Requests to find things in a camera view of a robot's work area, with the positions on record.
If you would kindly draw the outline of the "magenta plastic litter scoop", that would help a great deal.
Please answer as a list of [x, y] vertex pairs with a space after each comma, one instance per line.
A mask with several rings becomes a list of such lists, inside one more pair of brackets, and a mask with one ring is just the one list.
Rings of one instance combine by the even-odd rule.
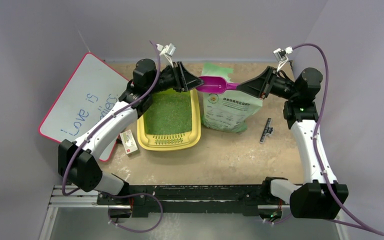
[[221, 76], [201, 76], [204, 84], [197, 87], [199, 92], [209, 94], [223, 94], [228, 90], [236, 90], [240, 85], [239, 83], [227, 82], [227, 80]]

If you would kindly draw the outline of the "green cat litter bag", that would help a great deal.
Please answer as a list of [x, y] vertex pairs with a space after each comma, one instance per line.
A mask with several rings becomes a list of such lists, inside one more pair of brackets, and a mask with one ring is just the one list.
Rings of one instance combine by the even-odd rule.
[[247, 130], [246, 119], [257, 113], [263, 100], [241, 91], [227, 90], [222, 94], [203, 93], [201, 123], [210, 129], [227, 133]]

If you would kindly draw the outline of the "yellow litter box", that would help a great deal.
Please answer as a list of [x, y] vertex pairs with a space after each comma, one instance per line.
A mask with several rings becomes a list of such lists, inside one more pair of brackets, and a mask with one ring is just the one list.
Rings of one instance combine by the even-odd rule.
[[198, 92], [172, 89], [152, 95], [151, 107], [137, 120], [137, 140], [149, 151], [177, 151], [201, 138]]

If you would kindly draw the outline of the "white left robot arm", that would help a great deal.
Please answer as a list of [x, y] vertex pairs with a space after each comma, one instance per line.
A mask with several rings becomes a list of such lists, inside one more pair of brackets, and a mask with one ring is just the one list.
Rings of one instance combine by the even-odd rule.
[[161, 69], [159, 61], [139, 60], [125, 91], [115, 105], [90, 130], [73, 141], [63, 140], [58, 145], [58, 172], [62, 176], [62, 193], [69, 193], [67, 182], [78, 190], [92, 190], [109, 194], [118, 205], [129, 199], [129, 184], [122, 178], [101, 170], [98, 160], [110, 143], [130, 124], [139, 119], [153, 103], [153, 94], [173, 89], [189, 92], [204, 84], [182, 62], [172, 62]]

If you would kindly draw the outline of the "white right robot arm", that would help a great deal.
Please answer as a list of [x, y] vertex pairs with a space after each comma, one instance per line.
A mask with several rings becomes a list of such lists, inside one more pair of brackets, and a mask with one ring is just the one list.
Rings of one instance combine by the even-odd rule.
[[347, 185], [338, 183], [329, 165], [318, 132], [321, 117], [314, 100], [322, 81], [322, 73], [312, 67], [291, 80], [269, 66], [236, 87], [260, 99], [269, 95], [285, 99], [283, 117], [298, 147], [304, 183], [295, 185], [287, 179], [267, 177], [268, 185], [261, 189], [260, 196], [268, 204], [283, 200], [295, 218], [334, 220], [349, 195]]

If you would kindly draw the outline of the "small white red box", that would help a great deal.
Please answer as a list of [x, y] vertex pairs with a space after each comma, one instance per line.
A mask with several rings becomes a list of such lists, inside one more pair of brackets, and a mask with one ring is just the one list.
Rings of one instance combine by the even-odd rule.
[[119, 137], [127, 156], [131, 157], [139, 151], [133, 132], [130, 129], [121, 132]]

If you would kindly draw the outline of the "black ruler strip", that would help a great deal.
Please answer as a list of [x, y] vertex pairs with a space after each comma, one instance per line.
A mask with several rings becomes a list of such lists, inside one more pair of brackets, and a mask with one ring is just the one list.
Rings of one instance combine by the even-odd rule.
[[260, 144], [263, 144], [265, 142], [265, 139], [268, 136], [272, 135], [274, 128], [271, 126], [271, 123], [272, 123], [272, 118], [269, 117], [265, 123], [264, 129], [263, 129], [261, 137], [259, 139]]

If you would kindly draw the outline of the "pink framed whiteboard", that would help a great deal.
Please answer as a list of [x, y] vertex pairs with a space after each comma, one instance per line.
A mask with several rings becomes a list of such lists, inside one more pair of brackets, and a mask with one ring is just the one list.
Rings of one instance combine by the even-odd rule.
[[114, 107], [128, 80], [86, 53], [49, 109], [38, 132], [55, 142], [74, 141]]

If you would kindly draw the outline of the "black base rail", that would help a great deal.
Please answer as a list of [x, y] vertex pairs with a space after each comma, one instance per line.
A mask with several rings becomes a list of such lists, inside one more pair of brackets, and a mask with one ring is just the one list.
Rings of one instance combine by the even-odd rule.
[[130, 185], [113, 197], [99, 193], [97, 204], [131, 209], [132, 217], [150, 213], [241, 214], [245, 217], [281, 217], [288, 204], [269, 192], [269, 182], [227, 185]]

